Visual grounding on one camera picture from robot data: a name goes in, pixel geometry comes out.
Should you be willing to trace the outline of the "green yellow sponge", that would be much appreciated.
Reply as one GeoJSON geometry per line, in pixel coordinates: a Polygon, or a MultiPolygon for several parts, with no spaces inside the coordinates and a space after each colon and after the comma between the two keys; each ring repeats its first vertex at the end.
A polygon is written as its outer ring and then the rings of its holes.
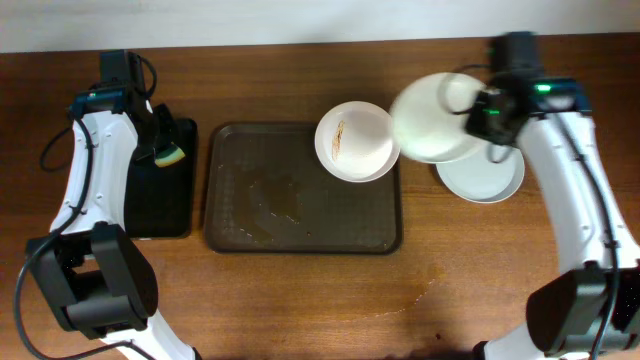
{"type": "Polygon", "coordinates": [[[157,167],[164,168],[181,161],[184,157],[184,151],[175,143],[170,143],[155,153],[154,163],[157,167]]]}

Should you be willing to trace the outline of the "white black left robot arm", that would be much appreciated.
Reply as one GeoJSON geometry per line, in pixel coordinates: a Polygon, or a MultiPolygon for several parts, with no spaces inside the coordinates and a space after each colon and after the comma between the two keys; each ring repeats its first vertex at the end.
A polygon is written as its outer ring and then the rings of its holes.
{"type": "Polygon", "coordinates": [[[69,109],[74,152],[49,234],[32,239],[32,276],[60,327],[130,359],[194,359],[159,309],[139,238],[190,231],[197,127],[152,105],[146,91],[108,87],[69,109]]]}

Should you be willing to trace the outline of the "white plate with sauce smear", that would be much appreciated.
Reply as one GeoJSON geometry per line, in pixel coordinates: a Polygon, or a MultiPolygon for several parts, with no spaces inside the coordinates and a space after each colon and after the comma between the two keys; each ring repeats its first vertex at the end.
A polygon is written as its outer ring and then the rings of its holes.
{"type": "Polygon", "coordinates": [[[317,124],[316,156],[340,180],[377,180],[390,172],[399,158],[392,122],[387,111],[372,103],[350,101],[337,105],[317,124]]]}

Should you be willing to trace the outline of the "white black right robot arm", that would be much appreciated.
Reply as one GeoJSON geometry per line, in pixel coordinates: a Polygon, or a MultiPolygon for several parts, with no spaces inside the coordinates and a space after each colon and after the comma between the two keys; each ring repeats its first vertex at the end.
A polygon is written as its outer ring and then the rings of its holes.
{"type": "Polygon", "coordinates": [[[591,108],[571,79],[499,77],[465,126],[520,150],[554,231],[560,275],[533,292],[526,320],[478,343],[477,359],[596,359],[639,346],[639,246],[598,153],[591,108]]]}

